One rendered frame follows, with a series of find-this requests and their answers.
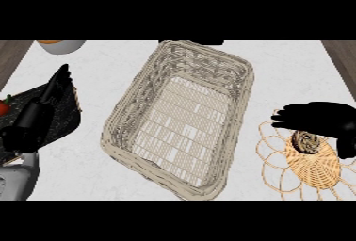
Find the white bowl with orange content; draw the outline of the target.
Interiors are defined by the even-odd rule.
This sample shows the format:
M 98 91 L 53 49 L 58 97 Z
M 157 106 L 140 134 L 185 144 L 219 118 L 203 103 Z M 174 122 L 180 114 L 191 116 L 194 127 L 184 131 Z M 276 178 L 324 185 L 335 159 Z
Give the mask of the white bowl with orange content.
M 60 41 L 42 41 L 39 40 L 38 45 L 53 55 L 64 55 L 75 52 L 84 44 L 84 40 L 60 40 Z

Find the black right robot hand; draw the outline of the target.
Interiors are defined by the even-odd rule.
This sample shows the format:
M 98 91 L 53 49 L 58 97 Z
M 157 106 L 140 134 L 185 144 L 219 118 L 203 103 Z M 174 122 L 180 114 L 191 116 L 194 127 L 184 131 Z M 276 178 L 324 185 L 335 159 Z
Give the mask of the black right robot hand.
M 273 128 L 305 131 L 336 139 L 341 159 L 356 157 L 356 108 L 348 104 L 287 104 L 271 115 Z

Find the tan woven placemat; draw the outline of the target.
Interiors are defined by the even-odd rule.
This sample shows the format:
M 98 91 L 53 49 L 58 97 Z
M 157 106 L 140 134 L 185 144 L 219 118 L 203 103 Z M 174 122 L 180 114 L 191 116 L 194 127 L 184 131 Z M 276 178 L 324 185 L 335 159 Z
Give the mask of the tan woven placemat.
M 292 146 L 295 130 L 265 133 L 273 121 L 258 124 L 255 154 L 261 159 L 261 180 L 281 200 L 356 200 L 356 158 L 345 162 L 327 137 L 318 137 L 315 154 L 299 153 Z

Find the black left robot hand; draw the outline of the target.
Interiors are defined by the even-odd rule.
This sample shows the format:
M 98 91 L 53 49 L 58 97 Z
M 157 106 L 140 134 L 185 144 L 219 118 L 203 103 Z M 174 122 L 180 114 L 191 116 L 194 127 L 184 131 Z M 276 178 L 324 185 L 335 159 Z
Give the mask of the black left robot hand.
M 0 129 L 0 138 L 7 152 L 33 153 L 48 133 L 55 107 L 64 89 L 72 82 L 67 65 L 54 72 L 44 90 L 24 104 L 11 126 Z

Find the beige wicker basket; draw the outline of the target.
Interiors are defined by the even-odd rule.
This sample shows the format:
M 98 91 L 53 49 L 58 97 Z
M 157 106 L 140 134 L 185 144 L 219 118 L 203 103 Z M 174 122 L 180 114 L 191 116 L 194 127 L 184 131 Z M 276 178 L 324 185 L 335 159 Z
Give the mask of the beige wicker basket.
M 106 119 L 103 151 L 184 200 L 225 187 L 252 81 L 242 58 L 165 40 Z

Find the dark speckled cutting board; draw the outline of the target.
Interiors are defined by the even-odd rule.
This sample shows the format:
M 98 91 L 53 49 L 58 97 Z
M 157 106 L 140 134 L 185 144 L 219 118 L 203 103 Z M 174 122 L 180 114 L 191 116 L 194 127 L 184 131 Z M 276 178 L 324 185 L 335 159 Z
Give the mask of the dark speckled cutting board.
M 19 115 L 19 112 L 29 102 L 44 90 L 44 86 L 38 86 L 11 96 L 10 113 L 0 117 L 0 129 L 5 126 L 11 126 L 11 123 Z M 47 137 L 42 142 L 42 146 L 58 140 L 67 134 L 73 132 L 81 123 L 81 109 L 76 101 L 76 89 L 69 86 L 64 90 L 60 98 L 54 117 L 47 133 Z M 2 140 L 0 139 L 0 166 L 10 163 L 17 159 L 14 152 L 5 152 L 2 147 Z

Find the brown chocolate cupcake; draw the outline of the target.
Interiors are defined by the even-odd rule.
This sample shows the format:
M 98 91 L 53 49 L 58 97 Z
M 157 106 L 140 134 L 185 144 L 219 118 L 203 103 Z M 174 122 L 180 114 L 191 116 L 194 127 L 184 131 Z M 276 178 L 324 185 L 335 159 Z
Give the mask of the brown chocolate cupcake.
M 292 146 L 299 153 L 315 154 L 320 150 L 320 139 L 314 134 L 296 130 L 292 134 Z

